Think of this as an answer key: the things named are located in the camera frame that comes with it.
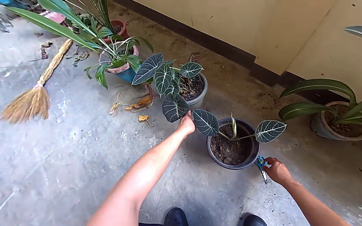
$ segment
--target hand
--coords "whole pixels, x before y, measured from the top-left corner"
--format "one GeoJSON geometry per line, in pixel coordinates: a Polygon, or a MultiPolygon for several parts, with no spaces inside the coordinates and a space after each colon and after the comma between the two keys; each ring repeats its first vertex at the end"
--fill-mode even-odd
{"type": "Polygon", "coordinates": [[[288,171],[287,167],[280,162],[277,158],[268,157],[265,161],[271,165],[270,168],[262,166],[262,169],[268,174],[268,176],[281,186],[285,186],[290,182],[294,182],[293,177],[288,171]]]}
{"type": "Polygon", "coordinates": [[[188,134],[191,134],[195,131],[195,124],[191,119],[191,111],[188,111],[188,113],[180,119],[177,131],[185,136],[184,139],[188,134]]]}

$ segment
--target broom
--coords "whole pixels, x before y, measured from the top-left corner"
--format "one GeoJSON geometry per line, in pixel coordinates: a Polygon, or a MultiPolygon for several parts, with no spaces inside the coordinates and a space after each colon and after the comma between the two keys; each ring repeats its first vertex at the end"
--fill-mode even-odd
{"type": "Polygon", "coordinates": [[[32,89],[17,96],[1,113],[1,120],[7,120],[9,123],[15,124],[17,122],[26,122],[38,114],[43,119],[48,119],[50,100],[44,84],[51,77],[72,43],[72,39],[68,39],[62,44],[48,68],[40,76],[37,84],[32,89]]]}

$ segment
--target yellow wall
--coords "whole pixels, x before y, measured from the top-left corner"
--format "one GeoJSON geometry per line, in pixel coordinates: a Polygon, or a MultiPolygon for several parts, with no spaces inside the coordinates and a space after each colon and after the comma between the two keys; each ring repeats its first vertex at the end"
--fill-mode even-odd
{"type": "Polygon", "coordinates": [[[343,30],[362,25],[362,1],[134,1],[257,56],[276,74],[340,80],[362,100],[362,38],[343,30]]]}
{"type": "Polygon", "coordinates": [[[351,25],[362,25],[362,1],[337,1],[287,70],[342,81],[362,100],[362,38],[343,30],[351,25]]]}

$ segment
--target black shoe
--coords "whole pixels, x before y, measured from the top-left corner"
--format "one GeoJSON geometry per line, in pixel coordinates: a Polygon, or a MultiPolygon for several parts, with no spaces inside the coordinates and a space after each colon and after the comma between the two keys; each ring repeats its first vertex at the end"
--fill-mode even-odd
{"type": "Polygon", "coordinates": [[[187,217],[180,208],[173,208],[164,218],[164,226],[188,226],[187,217]]]}
{"type": "Polygon", "coordinates": [[[257,215],[249,215],[244,220],[244,226],[267,226],[262,218],[257,215]]]}

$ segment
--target scissor blade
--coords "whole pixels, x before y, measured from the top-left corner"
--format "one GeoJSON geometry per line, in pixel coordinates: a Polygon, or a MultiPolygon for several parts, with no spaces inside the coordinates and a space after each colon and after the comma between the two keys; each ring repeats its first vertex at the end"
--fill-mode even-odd
{"type": "Polygon", "coordinates": [[[266,179],[266,173],[265,173],[263,170],[261,170],[261,172],[262,172],[262,177],[264,178],[264,182],[265,182],[265,184],[267,185],[267,184],[268,184],[268,181],[267,181],[267,179],[266,179]]]}

